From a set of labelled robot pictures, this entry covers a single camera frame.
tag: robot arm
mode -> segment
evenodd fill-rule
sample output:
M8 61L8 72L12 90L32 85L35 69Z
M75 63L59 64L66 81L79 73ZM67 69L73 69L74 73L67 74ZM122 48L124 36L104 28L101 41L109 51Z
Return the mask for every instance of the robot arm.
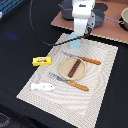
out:
M0 12L0 19L1 19L1 17L2 17L2 12Z
M95 0L72 0L72 4L75 35L83 36L87 29L88 19L95 6Z

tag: white fish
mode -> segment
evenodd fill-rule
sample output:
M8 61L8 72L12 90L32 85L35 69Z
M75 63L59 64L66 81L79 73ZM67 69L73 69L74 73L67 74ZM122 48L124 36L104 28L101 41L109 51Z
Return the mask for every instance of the white fish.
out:
M52 91L55 87L50 83L31 84L31 90Z

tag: cable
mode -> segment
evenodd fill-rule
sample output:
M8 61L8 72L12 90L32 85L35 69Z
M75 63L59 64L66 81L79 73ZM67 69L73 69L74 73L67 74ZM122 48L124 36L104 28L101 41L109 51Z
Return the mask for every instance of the cable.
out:
M36 36L36 38L37 38L40 42L42 42L42 43L44 43L44 44L46 44L46 45L48 45L48 46L58 46L58 45L61 45L61 44L64 44L64 43L67 43L67 42L70 42L70 41L73 41L73 40L77 40L77 39L81 39L81 38L86 38L86 37L88 37L88 36L90 35L90 33L91 33L91 31L92 31L92 28L88 27L88 34L87 34L87 35L79 36L79 37L77 37L77 38L73 38L73 39L64 41L64 42L59 43L59 44L49 44L49 43L46 43L46 42L42 41L42 40L37 36L37 34L36 34L36 32L35 32L35 30L34 30L34 28L33 28L33 24L32 24L32 3L33 3L33 0L31 0L31 2L30 2L30 10L29 10L30 24L31 24L31 28L32 28L32 31L33 31L34 35Z

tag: toy sausage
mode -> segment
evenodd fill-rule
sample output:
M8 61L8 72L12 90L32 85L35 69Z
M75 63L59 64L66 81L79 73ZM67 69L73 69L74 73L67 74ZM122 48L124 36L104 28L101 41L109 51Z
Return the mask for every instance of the toy sausage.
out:
M80 64L80 62L81 62L81 60L80 60L80 59L77 59L76 63L74 64L74 66L72 67L71 71L70 71L69 74L68 74L68 76L69 76L70 78L74 75L76 69L78 68L78 66L79 66L79 64Z

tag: yellow sponge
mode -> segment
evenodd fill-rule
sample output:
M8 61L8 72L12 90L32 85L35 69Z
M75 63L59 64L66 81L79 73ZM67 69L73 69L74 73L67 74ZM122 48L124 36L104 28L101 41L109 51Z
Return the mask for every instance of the yellow sponge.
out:
M51 64L51 56L33 58L32 64L33 64L33 66L50 65Z

